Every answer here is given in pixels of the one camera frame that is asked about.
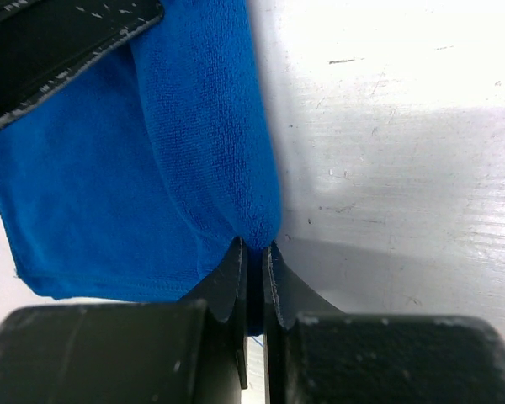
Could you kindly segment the blue microfiber towel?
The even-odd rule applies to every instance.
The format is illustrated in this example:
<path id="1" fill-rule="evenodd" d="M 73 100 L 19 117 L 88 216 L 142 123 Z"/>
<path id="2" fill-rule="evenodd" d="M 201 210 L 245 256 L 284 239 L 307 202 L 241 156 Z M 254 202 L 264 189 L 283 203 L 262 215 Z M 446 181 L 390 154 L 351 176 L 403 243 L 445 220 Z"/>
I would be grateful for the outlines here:
<path id="1" fill-rule="evenodd" d="M 279 232 L 247 4 L 163 9 L 0 131 L 0 216 L 37 295 L 177 300 L 234 239 L 259 252 Z"/>

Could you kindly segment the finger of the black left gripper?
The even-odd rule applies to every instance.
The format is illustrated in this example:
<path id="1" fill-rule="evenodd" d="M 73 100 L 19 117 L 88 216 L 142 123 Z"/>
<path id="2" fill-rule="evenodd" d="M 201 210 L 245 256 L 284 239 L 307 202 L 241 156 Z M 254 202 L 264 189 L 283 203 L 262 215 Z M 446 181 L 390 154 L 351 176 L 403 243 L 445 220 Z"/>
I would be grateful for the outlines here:
<path id="1" fill-rule="evenodd" d="M 158 1 L 0 1 L 0 130 L 160 22 Z"/>

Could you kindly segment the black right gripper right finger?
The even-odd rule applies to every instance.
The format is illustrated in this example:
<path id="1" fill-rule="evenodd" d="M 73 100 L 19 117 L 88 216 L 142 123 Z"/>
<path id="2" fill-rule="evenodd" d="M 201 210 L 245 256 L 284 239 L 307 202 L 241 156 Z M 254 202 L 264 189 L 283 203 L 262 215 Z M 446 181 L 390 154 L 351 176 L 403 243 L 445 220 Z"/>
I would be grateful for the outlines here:
<path id="1" fill-rule="evenodd" d="M 269 403 L 505 403 L 505 342 L 472 316 L 349 314 L 263 251 Z"/>

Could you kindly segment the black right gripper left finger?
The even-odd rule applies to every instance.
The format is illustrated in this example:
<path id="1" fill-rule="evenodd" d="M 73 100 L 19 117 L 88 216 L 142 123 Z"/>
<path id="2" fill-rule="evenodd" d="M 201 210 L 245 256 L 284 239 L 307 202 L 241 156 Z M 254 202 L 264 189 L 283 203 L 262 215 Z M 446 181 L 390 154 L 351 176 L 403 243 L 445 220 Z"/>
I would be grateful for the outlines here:
<path id="1" fill-rule="evenodd" d="M 0 403 L 238 403 L 247 248 L 174 303 L 31 306 L 0 324 Z"/>

